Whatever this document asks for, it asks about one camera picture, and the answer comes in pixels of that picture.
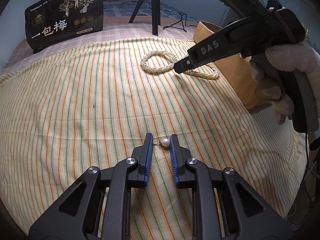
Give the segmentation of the right gloved hand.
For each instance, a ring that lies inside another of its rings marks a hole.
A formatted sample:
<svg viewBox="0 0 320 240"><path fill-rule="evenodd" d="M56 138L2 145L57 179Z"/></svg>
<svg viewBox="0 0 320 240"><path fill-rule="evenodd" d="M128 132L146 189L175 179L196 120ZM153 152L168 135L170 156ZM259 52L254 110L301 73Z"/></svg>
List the right gloved hand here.
<svg viewBox="0 0 320 240"><path fill-rule="evenodd" d="M319 53L307 43L284 44L266 48L264 54L251 57L249 67L257 83L258 98L272 103L275 119L282 125L299 109L297 96L308 106L305 116L319 119Z"/></svg>

